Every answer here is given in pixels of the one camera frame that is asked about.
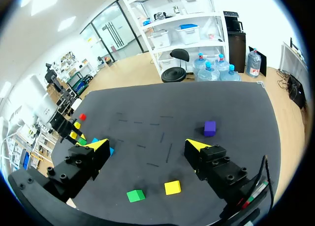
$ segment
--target screw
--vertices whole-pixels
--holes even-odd
[[[245,168],[245,167],[241,168],[241,172],[242,173],[247,173],[247,168]]]
[[[234,176],[233,175],[227,175],[226,179],[229,181],[229,182],[232,182],[234,180]]]
[[[23,190],[23,189],[25,188],[25,185],[24,185],[23,183],[21,183],[21,184],[19,185],[19,188],[20,188],[21,190]]]
[[[212,166],[217,166],[219,164],[219,161],[212,161]]]
[[[47,173],[49,174],[49,175],[55,175],[55,171],[54,171],[54,169],[52,168],[52,167],[48,167],[47,168]]]
[[[65,161],[66,163],[70,163],[70,162],[71,162],[71,159],[70,159],[69,156],[66,156],[65,159],[64,159],[64,161]]]
[[[61,180],[63,183],[65,183],[65,182],[68,180],[68,176],[63,173],[62,175],[60,175],[60,180]]]
[[[79,166],[81,166],[82,161],[81,161],[81,160],[77,160],[77,161],[75,162],[75,164],[79,167]]]

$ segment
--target clear bottle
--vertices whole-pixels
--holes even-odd
[[[259,76],[261,65],[261,56],[257,53],[256,48],[248,54],[246,73],[253,78]]]
[[[230,64],[228,61],[224,60],[223,54],[219,54],[220,60],[216,61],[216,69],[221,73],[224,71],[229,71]]]
[[[199,53],[199,58],[193,63],[193,74],[195,75],[195,78],[198,76],[198,72],[202,68],[206,68],[206,62],[207,60],[203,58],[203,54]]]
[[[221,81],[241,81],[241,76],[234,71],[234,65],[230,65],[229,71],[224,71],[220,74]]]
[[[211,66],[209,61],[206,62],[206,69],[201,69],[198,72],[197,82],[218,81],[220,72]]]

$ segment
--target workbench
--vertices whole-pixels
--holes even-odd
[[[103,219],[131,224],[204,226],[220,219],[226,203],[206,181],[199,181],[184,157],[187,138],[221,145],[248,178],[268,155],[276,192],[280,173],[280,138],[265,89],[249,82],[187,82],[136,86],[89,93],[72,118],[87,115],[81,131],[88,143],[110,140],[114,154],[95,181],[73,199],[77,208]],[[205,121],[217,133],[203,136]],[[54,165],[72,144],[57,143]],[[182,192],[165,195],[164,183],[179,180]],[[146,199],[130,203],[126,193],[142,189]],[[259,208],[267,213],[270,196]]]

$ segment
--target black stool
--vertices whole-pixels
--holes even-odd
[[[175,49],[170,53],[170,56],[180,60],[179,67],[171,67],[162,73],[161,79],[166,82],[181,82],[186,78],[187,64],[189,62],[189,54],[186,50]],[[185,61],[186,69],[182,68],[182,60]]]

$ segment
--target white storage box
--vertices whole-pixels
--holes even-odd
[[[182,42],[185,45],[197,43],[200,41],[199,26],[193,28],[181,29],[176,28]]]
[[[171,45],[171,38],[169,36],[169,33],[167,30],[164,29],[152,33],[152,35],[148,38],[152,41],[153,45],[157,49]]]
[[[203,13],[205,12],[204,0],[180,0],[187,12],[190,13]]]
[[[162,72],[165,70],[171,68],[171,67],[179,67],[180,66],[180,61],[179,59],[173,58],[172,56],[169,55],[168,52],[163,52],[158,59],[159,65],[162,67]]]

